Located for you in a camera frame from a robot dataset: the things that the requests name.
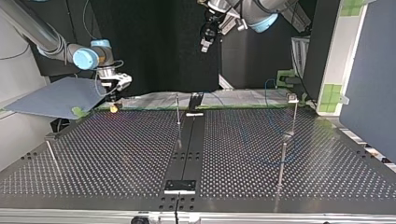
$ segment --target white panel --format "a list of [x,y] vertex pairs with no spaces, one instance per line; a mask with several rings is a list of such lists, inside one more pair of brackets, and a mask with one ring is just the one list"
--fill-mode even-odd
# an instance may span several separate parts
[[[23,52],[27,42],[0,17],[0,58]],[[30,48],[23,55],[0,60],[0,103],[46,85]]]
[[349,52],[358,34],[361,17],[339,17],[332,40],[324,83],[342,84]]
[[[28,43],[0,17],[0,58],[26,50]],[[0,108],[46,85],[30,48],[0,60]],[[0,171],[44,142],[50,118],[0,112]]]
[[33,115],[3,114],[0,118],[0,171],[43,143],[45,135],[51,132],[52,120]]

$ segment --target green foam strip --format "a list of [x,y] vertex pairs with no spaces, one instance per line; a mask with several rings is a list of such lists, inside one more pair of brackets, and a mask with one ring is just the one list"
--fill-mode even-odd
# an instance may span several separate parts
[[343,7],[341,8],[341,16],[359,16],[361,14],[361,8],[363,6],[363,0],[344,0]]
[[342,85],[325,84],[320,99],[319,112],[334,113],[340,103]]

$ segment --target gray panel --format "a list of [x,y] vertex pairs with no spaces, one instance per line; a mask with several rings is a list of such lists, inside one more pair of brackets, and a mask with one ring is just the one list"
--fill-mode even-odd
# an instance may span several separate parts
[[371,3],[361,30],[340,120],[353,133],[396,161],[396,1]]
[[304,84],[315,100],[319,97],[339,7],[340,0],[318,0],[317,3],[304,70]]
[[299,110],[294,140],[282,134],[292,109],[206,111],[194,211],[396,214],[396,174],[310,111]]
[[45,148],[5,170],[0,207],[158,210],[178,137],[174,111],[94,114],[52,144],[57,161]]
[[[105,92],[100,83],[96,85],[100,92]],[[88,112],[103,98],[97,93],[94,80],[65,77],[22,97],[6,109],[52,118],[79,119],[73,113],[73,107]]]

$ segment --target small yellow object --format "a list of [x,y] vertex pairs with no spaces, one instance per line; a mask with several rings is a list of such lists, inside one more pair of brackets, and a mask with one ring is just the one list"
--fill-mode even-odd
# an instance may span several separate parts
[[111,105],[110,112],[115,114],[115,113],[119,112],[119,108],[116,105]]

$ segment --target blue wire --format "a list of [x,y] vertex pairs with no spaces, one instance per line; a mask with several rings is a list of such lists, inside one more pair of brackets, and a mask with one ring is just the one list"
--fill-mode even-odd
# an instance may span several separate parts
[[[264,85],[264,98],[265,98],[265,104],[266,104],[267,107],[269,107],[268,101],[267,101],[267,84],[268,84],[268,82],[270,82],[270,81],[272,81],[272,82],[274,82],[274,84],[276,84],[276,81],[275,81],[273,78],[270,78],[270,79],[268,79],[268,80],[265,81],[265,85]],[[283,132],[277,125],[275,125],[275,124],[273,123],[273,120],[272,120],[271,115],[268,115],[267,118],[268,118],[268,121],[269,121],[270,126],[271,126],[275,131],[277,131],[277,132],[280,133],[280,134],[285,134],[285,135],[287,135],[287,136],[290,137],[290,139],[293,141],[293,152],[292,152],[292,153],[285,159],[285,161],[283,161],[283,162],[281,162],[281,161],[280,161],[280,162],[265,161],[265,163],[266,163],[266,164],[269,164],[269,165],[280,165],[280,164],[282,164],[282,163],[289,163],[289,162],[294,161],[294,160],[295,160],[295,153],[296,153],[295,151],[296,151],[296,148],[297,148],[297,141],[295,140],[294,136],[291,135],[291,134],[289,134],[289,133]]]

